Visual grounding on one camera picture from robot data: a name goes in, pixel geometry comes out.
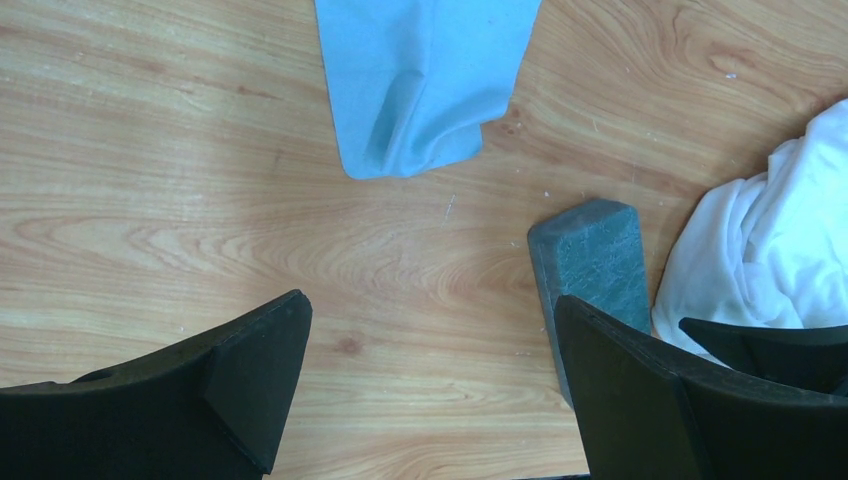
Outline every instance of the wooden floor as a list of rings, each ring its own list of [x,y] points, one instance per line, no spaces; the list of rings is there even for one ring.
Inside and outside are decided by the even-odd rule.
[[[585,471],[527,229],[636,206],[653,293],[698,198],[848,93],[846,25],[839,0],[547,0],[482,155],[361,182],[310,0],[0,2],[0,386],[300,288],[272,478]]]

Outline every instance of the blue towel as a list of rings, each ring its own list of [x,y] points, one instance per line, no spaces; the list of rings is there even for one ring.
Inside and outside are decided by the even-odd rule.
[[[315,0],[345,172],[409,177],[479,153],[540,3]]]

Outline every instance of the white cloth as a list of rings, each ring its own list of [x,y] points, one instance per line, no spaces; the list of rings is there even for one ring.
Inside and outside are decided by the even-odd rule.
[[[768,172],[704,196],[671,251],[654,327],[704,355],[684,317],[752,327],[848,323],[848,100],[769,157]]]

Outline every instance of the black plastic piece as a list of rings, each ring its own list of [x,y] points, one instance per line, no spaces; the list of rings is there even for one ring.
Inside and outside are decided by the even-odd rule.
[[[561,477],[543,477],[543,478],[525,478],[523,480],[588,480],[588,473],[581,473],[577,475],[565,475]]]
[[[557,302],[563,363],[595,480],[841,477],[848,399],[737,372]]]
[[[734,370],[815,392],[848,393],[848,326],[756,328],[684,318],[680,329]]]
[[[309,336],[299,291],[144,357],[0,389],[0,478],[256,480]]]

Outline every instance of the green stone block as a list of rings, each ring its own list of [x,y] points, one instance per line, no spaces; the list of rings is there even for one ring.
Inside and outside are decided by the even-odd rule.
[[[651,334],[639,215],[623,203],[592,200],[534,225],[527,238],[560,389],[571,405],[554,324],[561,295],[575,295]]]

